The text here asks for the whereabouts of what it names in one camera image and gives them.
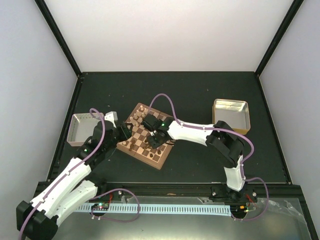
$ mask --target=black table surface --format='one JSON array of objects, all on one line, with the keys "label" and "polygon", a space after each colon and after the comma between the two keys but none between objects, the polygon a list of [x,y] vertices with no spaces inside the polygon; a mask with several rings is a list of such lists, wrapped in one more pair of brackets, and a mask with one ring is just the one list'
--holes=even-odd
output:
[{"label": "black table surface", "polygon": [[[126,120],[137,103],[149,105],[159,93],[170,96],[179,119],[198,124],[212,123],[215,99],[246,101],[251,123],[246,136],[255,146],[244,164],[246,177],[261,177],[267,183],[287,181],[281,149],[253,72],[89,72],[84,76],[74,113],[88,113],[90,108],[116,111],[119,121]],[[159,97],[152,107],[172,114],[165,97]],[[60,172],[76,150],[65,142]],[[249,151],[246,144],[245,155]],[[161,170],[116,150],[94,171],[109,183],[225,183],[225,171],[213,159],[209,148],[180,140]]]}]

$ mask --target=metal tray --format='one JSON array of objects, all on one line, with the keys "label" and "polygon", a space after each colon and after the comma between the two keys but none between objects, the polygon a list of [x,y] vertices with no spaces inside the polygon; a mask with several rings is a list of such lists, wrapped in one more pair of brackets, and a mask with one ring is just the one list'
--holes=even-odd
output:
[{"label": "metal tray", "polygon": [[235,132],[247,134],[250,130],[249,106],[246,101],[216,99],[212,107],[213,123],[226,122]]},{"label": "metal tray", "polygon": [[66,138],[66,141],[72,147],[82,146],[87,138],[92,136],[95,126],[100,121],[97,113],[93,115],[96,118],[90,113],[77,113],[72,115],[68,136]]}]

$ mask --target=robotic arm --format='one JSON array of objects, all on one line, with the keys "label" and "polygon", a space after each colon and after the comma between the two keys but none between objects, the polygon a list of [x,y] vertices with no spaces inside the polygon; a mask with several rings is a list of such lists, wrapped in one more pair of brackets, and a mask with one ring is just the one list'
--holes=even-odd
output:
[{"label": "robotic arm", "polygon": [[186,140],[202,144],[212,149],[216,161],[224,167],[227,186],[236,192],[242,190],[246,177],[243,174],[243,142],[233,134],[218,129],[232,128],[224,121],[215,125],[200,125],[174,120],[167,117],[164,121],[151,114],[143,119],[142,125],[151,132],[147,141],[152,148],[158,148],[169,140]]},{"label": "robotic arm", "polygon": [[132,135],[131,123],[117,123],[117,113],[105,115],[105,135],[99,149],[83,162],[97,147],[102,136],[102,122],[94,128],[93,135],[79,148],[63,172],[30,203],[22,201],[16,208],[17,229],[22,228],[27,216],[36,208],[27,222],[23,233],[32,240],[51,240],[61,223],[78,207],[91,198],[106,192],[106,181],[92,170],[109,155],[117,143],[128,140]]}]

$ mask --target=white wall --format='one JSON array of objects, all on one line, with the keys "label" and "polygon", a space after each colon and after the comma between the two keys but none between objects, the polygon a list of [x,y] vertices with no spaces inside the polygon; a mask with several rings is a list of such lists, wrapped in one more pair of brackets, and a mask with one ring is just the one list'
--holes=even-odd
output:
[{"label": "white wall", "polygon": [[293,182],[320,235],[320,1],[306,0],[261,75]]},{"label": "white wall", "polygon": [[293,0],[46,0],[82,71],[255,71]]},{"label": "white wall", "polygon": [[33,0],[0,1],[0,239],[46,179],[76,75]]}]

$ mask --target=chessboard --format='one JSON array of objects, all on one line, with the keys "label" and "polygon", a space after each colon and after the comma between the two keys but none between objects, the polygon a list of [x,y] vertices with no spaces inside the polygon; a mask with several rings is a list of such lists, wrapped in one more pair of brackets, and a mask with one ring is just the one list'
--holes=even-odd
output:
[{"label": "chessboard", "polygon": [[[127,141],[119,142],[117,144],[117,149],[160,170],[173,146],[166,143],[162,144],[157,149],[153,149],[149,146],[147,136],[150,135],[150,132],[141,125],[143,118],[148,113],[148,110],[149,107],[142,103],[138,103],[135,106],[132,113],[125,121],[126,123],[133,124],[132,137]],[[170,115],[160,112],[154,108],[150,109],[149,114],[152,114],[157,119],[161,120],[171,117]]]}]

